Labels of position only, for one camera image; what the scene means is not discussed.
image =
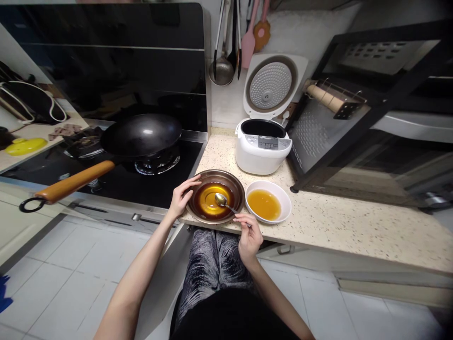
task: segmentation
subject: blue object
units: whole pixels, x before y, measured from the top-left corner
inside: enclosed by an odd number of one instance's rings
[[[0,313],[3,312],[9,305],[13,303],[13,299],[5,297],[6,294],[6,282],[9,280],[9,276],[0,277]]]

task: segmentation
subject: floor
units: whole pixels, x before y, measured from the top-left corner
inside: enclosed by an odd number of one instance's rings
[[[92,339],[149,236],[66,217],[8,273],[14,302],[0,314],[0,339]],[[425,306],[341,292],[332,273],[261,263],[318,340],[431,339],[440,330]]]

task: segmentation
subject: orange spatula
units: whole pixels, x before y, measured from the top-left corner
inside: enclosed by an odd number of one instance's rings
[[[256,12],[258,12],[258,5],[260,0],[255,0],[253,4],[252,18],[250,19],[250,26],[247,33],[242,37],[242,67],[249,68],[250,60],[252,59],[253,51],[255,50],[255,37],[253,36],[253,26],[255,25]]]
[[[266,20],[269,10],[270,0],[264,0],[263,15],[253,30],[255,36],[255,52],[259,52],[269,42],[270,38],[270,23]]]

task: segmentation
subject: hand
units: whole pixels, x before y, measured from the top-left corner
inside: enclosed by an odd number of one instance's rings
[[[190,190],[183,196],[184,191],[186,191],[190,187],[201,184],[201,182],[197,181],[197,179],[199,178],[200,175],[189,178],[187,181],[181,183],[180,186],[176,187],[173,190],[173,198],[171,199],[171,205],[168,209],[169,216],[176,219],[178,218],[178,216],[181,216],[183,214],[187,202],[193,195],[193,190]]]
[[[263,235],[256,221],[255,216],[250,214],[236,214],[235,222],[240,222],[242,227],[242,235],[239,240],[239,255],[245,267],[253,265],[256,261],[256,253],[263,243]]]

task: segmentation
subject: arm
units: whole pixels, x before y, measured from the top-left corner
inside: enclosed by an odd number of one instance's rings
[[[300,339],[315,340],[307,324],[296,312],[288,299],[285,298],[280,289],[278,289],[256,258],[260,245],[263,243],[263,235],[255,217],[249,214],[237,214],[235,221],[240,222],[242,226],[242,235],[239,241],[239,255],[245,267],[252,275],[255,286],[264,302]]]
[[[173,223],[184,212],[193,191],[190,190],[184,197],[183,193],[189,187],[200,184],[201,182],[196,181],[199,177],[188,179],[173,191],[167,215],[123,275],[94,340],[132,340],[134,338],[140,305],[159,262],[165,241]]]

